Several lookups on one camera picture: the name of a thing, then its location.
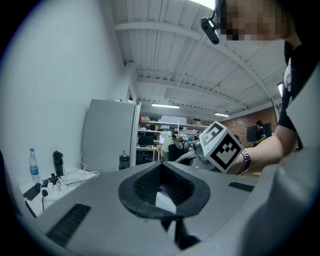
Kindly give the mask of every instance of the head-mounted camera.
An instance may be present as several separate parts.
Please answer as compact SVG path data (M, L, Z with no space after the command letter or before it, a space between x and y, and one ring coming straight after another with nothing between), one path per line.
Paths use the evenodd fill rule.
M216 7L213 10L212 16L211 17L203 17L201 19L201 28L203 29L203 31L206 33L206 35L208 36L208 38L211 40L211 42L214 45L219 44L220 39L217 33L218 26L216 25L216 23L214 22L214 18L215 15L219 12L220 8L221 8L221 4L224 0L217 0L216 1Z

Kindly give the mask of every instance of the black vent grille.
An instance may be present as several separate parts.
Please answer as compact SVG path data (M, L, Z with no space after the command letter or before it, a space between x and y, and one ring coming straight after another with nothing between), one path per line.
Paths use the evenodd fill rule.
M229 184L229 186L233 187L233 188L236 188L236 189L239 189L239 190L248 191L248 192L251 192L255 188L255 186L246 185L246 184L242 184L242 183L238 183L238 182L231 182Z
M76 232L91 207L76 204L59 222L47 233L47 237L58 245L65 247Z
M154 205L160 186L164 187L176 206L185 202L195 191L191 181L164 165L138 178L133 184L133 191L141 200Z

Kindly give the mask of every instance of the black and white fiducial marker cube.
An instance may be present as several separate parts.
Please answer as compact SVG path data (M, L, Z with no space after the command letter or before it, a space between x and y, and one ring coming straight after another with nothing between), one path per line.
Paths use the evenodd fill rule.
M244 149L231 131L215 121L199 136L204 157L224 174Z

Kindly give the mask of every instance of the water bottle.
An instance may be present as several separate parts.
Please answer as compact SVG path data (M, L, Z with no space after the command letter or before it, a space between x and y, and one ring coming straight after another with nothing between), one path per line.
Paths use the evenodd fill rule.
M29 166L30 166L30 173L31 173L32 181L34 183L39 182L38 163L37 163L34 148L30 148Z

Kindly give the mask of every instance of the plastic water bottle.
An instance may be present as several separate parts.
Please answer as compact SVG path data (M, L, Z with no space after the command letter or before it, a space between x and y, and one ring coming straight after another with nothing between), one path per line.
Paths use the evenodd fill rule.
M30 157L29 157L30 173L34 183L39 182L39 170L38 163L35 155L35 150L30 148Z

